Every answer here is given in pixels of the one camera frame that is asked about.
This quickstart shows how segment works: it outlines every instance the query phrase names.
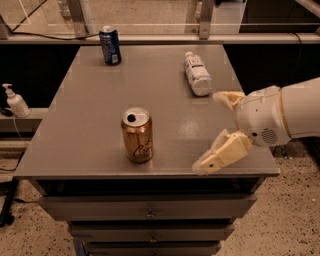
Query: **plastic bottle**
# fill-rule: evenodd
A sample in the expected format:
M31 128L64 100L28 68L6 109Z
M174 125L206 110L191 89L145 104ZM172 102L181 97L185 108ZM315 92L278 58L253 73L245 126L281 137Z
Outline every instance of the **plastic bottle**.
M184 64L186 75L194 94L197 96L208 95L212 91L211 76L200 56L187 52Z
M11 107L12 112L19 118L27 117L30 115L31 110L29 109L27 103L21 97L21 95L16 94L9 87L11 84L2 85L6 89L6 94L8 96L7 102Z

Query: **pump bottle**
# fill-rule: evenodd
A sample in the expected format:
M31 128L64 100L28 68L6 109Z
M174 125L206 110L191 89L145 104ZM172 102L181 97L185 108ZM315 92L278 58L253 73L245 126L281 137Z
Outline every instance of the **pump bottle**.
M11 107L12 112L19 118L27 117L30 115L31 110L29 109L27 103L24 101L20 94L16 94L9 87L11 84L2 85L6 89L6 94L8 96L7 102Z

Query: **blue can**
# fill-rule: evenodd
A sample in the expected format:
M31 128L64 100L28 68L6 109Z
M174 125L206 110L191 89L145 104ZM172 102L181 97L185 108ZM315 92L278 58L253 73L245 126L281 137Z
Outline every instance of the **blue can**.
M111 26L104 26L100 33L100 42L104 61L108 65L117 65L121 62L118 31Z

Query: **glass panel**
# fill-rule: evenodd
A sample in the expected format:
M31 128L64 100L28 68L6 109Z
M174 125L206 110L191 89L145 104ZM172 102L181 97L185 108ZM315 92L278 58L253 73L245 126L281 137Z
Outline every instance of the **glass panel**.
M60 2L64 1L0 0L0 14L14 32L74 34L71 17L64 15Z
M108 24L121 34L194 33L196 5L197 0L90 1L97 31Z
M123 35L199 33L198 0L79 1L84 20L92 25L87 26L90 34L104 25L112 25ZM314 33L320 27L319 0L212 1L212 17L208 13L202 24L211 21L210 34L214 35ZM0 14L15 31L74 34L67 0L0 0Z

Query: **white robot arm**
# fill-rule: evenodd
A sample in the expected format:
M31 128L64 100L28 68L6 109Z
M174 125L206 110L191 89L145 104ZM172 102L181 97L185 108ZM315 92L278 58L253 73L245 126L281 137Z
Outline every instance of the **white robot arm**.
M285 145L291 139L320 137L320 78L283 88L270 86L247 96L218 92L213 99L234 113L239 131L223 131L193 165L210 174L245 157L252 145Z

